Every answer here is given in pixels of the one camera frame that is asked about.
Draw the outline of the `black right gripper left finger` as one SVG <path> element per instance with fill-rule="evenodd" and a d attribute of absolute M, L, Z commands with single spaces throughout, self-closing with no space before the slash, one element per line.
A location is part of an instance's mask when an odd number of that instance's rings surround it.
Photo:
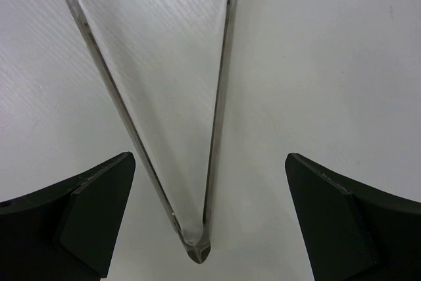
<path fill-rule="evenodd" d="M 106 278 L 135 168 L 134 155 L 123 152 L 1 202 L 1 279 Z"/>

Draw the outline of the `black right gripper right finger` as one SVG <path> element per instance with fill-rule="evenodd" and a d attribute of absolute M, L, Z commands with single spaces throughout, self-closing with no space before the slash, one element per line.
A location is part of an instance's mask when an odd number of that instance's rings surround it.
<path fill-rule="evenodd" d="M 420 203 L 290 153 L 285 173 L 315 280 L 419 280 Z"/>

